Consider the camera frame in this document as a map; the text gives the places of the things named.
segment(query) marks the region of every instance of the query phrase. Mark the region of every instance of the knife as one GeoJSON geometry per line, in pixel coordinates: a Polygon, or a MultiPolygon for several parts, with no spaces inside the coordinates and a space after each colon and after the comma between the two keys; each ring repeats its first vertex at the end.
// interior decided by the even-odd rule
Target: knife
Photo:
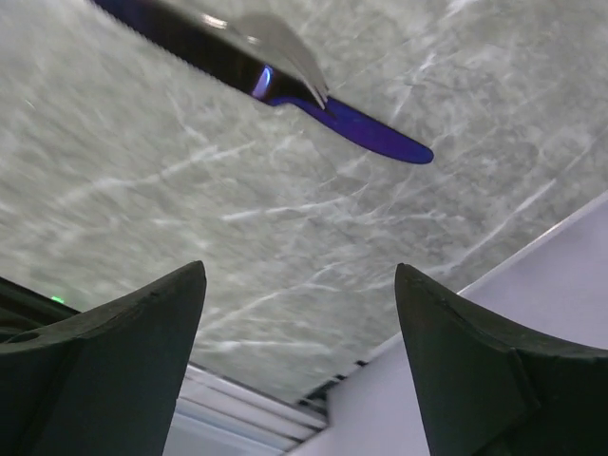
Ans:
{"type": "Polygon", "coordinates": [[[190,66],[266,105],[295,105],[352,143],[400,162],[434,158],[425,145],[335,98],[321,108],[302,82],[162,0],[90,1],[190,66]]]}

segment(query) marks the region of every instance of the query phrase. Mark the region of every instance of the marble countertop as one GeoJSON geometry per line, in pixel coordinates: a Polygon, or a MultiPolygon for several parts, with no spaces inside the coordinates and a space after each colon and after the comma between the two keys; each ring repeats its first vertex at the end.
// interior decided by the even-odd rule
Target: marble countertop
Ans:
{"type": "Polygon", "coordinates": [[[257,104],[86,0],[1,2],[0,276],[85,310],[201,259],[193,360],[293,402],[398,332],[397,263],[463,288],[608,189],[604,1],[216,9],[245,4],[435,162],[257,104]]]}

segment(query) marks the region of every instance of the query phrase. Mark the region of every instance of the silver fork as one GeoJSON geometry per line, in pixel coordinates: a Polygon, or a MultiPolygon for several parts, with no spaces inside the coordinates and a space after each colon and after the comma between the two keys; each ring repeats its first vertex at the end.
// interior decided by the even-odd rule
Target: silver fork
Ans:
{"type": "Polygon", "coordinates": [[[281,17],[262,12],[246,13],[231,21],[207,13],[203,13],[201,17],[207,26],[231,30],[251,45],[273,49],[294,66],[316,102],[325,109],[329,89],[323,72],[313,53],[281,17]]]}

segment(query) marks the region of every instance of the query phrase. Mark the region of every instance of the knife blade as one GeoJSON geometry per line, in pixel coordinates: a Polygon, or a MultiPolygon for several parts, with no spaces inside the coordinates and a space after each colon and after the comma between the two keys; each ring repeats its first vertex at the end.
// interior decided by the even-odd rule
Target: knife blade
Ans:
{"type": "Polygon", "coordinates": [[[400,162],[425,164],[434,158],[428,147],[335,98],[321,109],[302,82],[192,14],[161,0],[90,1],[186,64],[266,105],[295,105],[352,143],[400,162]]]}

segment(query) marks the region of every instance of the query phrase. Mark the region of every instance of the knife handle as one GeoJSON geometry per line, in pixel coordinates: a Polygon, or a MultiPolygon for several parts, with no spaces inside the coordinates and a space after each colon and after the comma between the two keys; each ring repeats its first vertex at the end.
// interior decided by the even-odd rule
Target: knife handle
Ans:
{"type": "Polygon", "coordinates": [[[295,97],[274,99],[269,105],[286,103],[296,105],[338,135],[377,154],[415,164],[433,161],[434,154],[425,145],[335,98],[329,98],[324,110],[295,97]]]}

